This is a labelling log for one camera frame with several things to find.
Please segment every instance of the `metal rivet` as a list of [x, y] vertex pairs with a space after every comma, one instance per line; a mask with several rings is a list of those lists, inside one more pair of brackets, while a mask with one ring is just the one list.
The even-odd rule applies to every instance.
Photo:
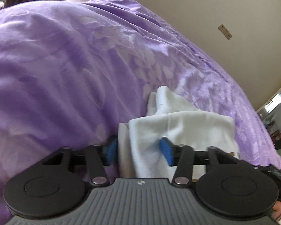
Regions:
[[186, 177], [177, 177], [174, 181], [178, 185], [186, 185], [189, 182], [189, 179]]
[[94, 177], [92, 182], [96, 185], [102, 185], [107, 182], [107, 179], [105, 177]]

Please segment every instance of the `purple bedsheet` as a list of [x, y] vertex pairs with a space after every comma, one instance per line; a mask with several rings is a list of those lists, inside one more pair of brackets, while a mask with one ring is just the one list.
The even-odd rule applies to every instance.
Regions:
[[62, 147], [103, 143], [144, 116], [166, 85], [196, 107], [235, 121], [241, 158], [281, 167], [243, 90], [213, 59], [134, 0], [38, 1], [0, 12], [2, 190]]

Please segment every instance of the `gray plastic base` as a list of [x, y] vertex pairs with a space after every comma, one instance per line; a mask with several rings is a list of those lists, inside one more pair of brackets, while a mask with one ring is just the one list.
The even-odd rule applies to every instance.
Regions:
[[118, 178], [95, 188], [77, 209], [57, 218], [29, 220], [14, 216], [7, 225], [232, 225], [277, 224], [270, 217], [233, 221], [217, 217], [196, 201], [188, 189], [167, 179]]

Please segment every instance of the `beige wall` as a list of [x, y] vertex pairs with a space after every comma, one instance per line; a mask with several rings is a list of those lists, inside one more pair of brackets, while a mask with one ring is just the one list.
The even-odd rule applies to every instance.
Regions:
[[[214, 58], [255, 109], [281, 87], [281, 0], [137, 0]], [[224, 24], [227, 40], [217, 29]]]

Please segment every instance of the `wall outlet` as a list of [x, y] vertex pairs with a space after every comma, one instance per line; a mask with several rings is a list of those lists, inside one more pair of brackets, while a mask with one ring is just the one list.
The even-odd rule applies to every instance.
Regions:
[[224, 25], [220, 25], [218, 29], [223, 33], [223, 35], [227, 38], [227, 40], [231, 39], [232, 35]]

